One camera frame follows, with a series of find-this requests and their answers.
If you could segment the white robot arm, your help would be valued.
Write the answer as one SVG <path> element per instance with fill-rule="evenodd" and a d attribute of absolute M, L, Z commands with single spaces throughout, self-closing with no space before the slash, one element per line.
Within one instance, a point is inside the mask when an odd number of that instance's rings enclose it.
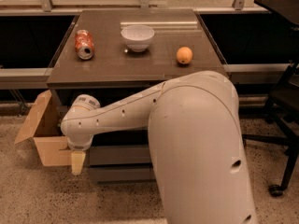
<path fill-rule="evenodd" d="M 167 224 L 258 224 L 232 82 L 214 71 L 169 79 L 111 105 L 80 95 L 61 122 L 72 150 L 137 128 Z"/>

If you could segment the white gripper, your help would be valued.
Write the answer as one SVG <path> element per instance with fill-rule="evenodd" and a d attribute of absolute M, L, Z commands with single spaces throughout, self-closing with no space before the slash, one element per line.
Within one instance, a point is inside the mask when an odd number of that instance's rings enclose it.
<path fill-rule="evenodd" d="M 92 139 L 89 140 L 74 140 L 67 139 L 67 144 L 70 149 L 74 150 L 71 153 L 71 171 L 73 175 L 80 175 L 86 158 L 86 150 L 92 145 Z"/>

